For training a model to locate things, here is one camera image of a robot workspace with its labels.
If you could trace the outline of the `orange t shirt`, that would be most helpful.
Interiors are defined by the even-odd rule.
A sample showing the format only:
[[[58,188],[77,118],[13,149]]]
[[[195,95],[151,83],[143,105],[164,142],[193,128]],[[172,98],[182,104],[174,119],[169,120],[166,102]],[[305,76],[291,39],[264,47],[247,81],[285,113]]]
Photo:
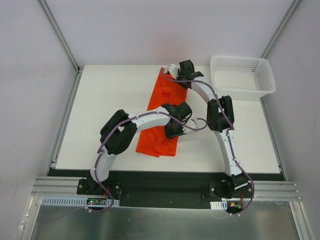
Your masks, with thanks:
[[[173,78],[158,74],[147,110],[153,110],[164,104],[180,105],[186,101],[187,90],[171,81]],[[136,152],[152,157],[174,157],[178,146],[178,137],[167,139],[163,126],[156,126],[140,132]]]

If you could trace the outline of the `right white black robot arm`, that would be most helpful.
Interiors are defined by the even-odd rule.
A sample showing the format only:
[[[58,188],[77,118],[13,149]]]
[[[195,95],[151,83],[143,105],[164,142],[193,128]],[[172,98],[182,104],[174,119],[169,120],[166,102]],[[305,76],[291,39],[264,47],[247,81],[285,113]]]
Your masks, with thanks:
[[[244,173],[236,149],[232,98],[219,95],[204,75],[195,71],[191,60],[179,63],[175,79],[184,88],[199,94],[207,104],[206,122],[217,137],[224,161],[225,179],[214,188],[215,193],[226,199],[237,197],[248,185],[249,178]]]

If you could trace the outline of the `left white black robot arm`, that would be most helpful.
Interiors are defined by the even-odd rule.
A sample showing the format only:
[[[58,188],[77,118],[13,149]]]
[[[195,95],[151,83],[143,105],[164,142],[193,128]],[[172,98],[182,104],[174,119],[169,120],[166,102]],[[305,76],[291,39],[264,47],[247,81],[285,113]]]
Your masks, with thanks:
[[[166,103],[140,114],[128,114],[122,109],[116,111],[100,130],[98,159],[90,170],[92,179],[88,183],[89,190],[96,195],[105,191],[105,180],[109,177],[116,156],[130,146],[135,134],[153,127],[162,127],[165,139],[185,135],[197,130],[195,122],[190,126],[186,125],[191,114],[191,108],[186,102],[180,105]]]

